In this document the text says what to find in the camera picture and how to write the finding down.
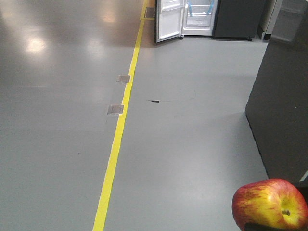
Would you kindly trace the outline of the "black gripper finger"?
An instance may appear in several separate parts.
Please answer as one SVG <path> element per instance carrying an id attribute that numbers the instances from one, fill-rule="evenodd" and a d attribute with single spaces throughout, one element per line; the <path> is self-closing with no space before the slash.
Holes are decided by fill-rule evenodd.
<path id="1" fill-rule="evenodd" d="M 291 228 L 274 228 L 261 224 L 246 223 L 244 227 L 245 231 L 308 231 L 307 227 L 291 229 Z"/>

